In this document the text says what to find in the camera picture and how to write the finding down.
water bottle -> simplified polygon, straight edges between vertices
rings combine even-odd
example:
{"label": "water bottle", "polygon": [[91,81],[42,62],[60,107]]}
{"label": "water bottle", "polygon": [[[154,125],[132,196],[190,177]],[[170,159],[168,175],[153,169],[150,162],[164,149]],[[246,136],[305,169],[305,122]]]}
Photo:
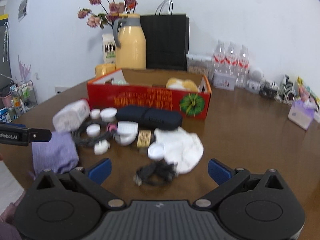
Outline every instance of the water bottle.
{"label": "water bottle", "polygon": [[230,42],[229,48],[226,53],[225,72],[229,75],[233,75],[235,67],[238,63],[238,55],[235,52],[235,44]]}
{"label": "water bottle", "polygon": [[213,54],[214,69],[216,72],[223,71],[225,60],[226,60],[226,50],[223,46],[223,42],[218,40],[218,45]]}
{"label": "water bottle", "polygon": [[238,65],[236,67],[236,73],[235,73],[237,87],[244,87],[247,74],[248,74],[248,66],[249,66],[248,48],[242,45],[242,49],[240,50]]}

orange and white plush toy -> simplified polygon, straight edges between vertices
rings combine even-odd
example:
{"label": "orange and white plush toy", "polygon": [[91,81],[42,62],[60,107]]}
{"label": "orange and white plush toy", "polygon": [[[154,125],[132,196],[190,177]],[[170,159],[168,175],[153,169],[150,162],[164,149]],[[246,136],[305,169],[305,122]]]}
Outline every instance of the orange and white plush toy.
{"label": "orange and white plush toy", "polygon": [[190,92],[199,92],[197,85],[192,80],[181,80],[170,78],[165,85],[165,88],[174,90],[185,90]]}

green plant graphic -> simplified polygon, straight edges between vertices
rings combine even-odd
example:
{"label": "green plant graphic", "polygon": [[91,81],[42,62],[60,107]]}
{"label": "green plant graphic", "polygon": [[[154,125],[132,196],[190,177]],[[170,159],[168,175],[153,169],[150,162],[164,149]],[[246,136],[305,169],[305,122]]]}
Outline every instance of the green plant graphic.
{"label": "green plant graphic", "polygon": [[180,109],[188,116],[201,114],[205,101],[199,94],[187,94],[180,100]]}

yellow mug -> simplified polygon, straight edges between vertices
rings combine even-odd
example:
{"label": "yellow mug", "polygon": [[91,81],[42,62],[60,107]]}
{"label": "yellow mug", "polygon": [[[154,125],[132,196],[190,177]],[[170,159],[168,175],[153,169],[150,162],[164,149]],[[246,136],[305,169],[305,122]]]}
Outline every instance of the yellow mug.
{"label": "yellow mug", "polygon": [[97,78],[116,70],[116,65],[110,63],[100,64],[96,66],[95,70]]}

gray coiled cable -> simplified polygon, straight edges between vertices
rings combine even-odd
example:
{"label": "gray coiled cable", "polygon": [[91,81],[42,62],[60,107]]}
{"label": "gray coiled cable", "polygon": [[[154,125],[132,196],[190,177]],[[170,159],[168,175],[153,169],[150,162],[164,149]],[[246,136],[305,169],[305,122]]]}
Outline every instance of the gray coiled cable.
{"label": "gray coiled cable", "polygon": [[92,138],[81,138],[81,134],[83,132],[86,132],[87,130],[87,127],[89,125],[92,125],[92,124],[98,124],[100,126],[105,126],[107,127],[108,123],[107,122],[103,122],[101,120],[92,120],[92,121],[89,121],[89,122],[85,122],[83,123],[78,130],[76,131],[73,131],[71,133],[71,136],[72,136],[72,139],[74,141],[74,143],[78,146],[81,146],[81,147],[94,147],[94,145],[96,143],[98,143],[99,141],[102,141],[102,140],[109,140],[113,137],[113,132],[110,132],[110,131],[106,131],[100,135],[98,135],[97,137],[92,137]]}

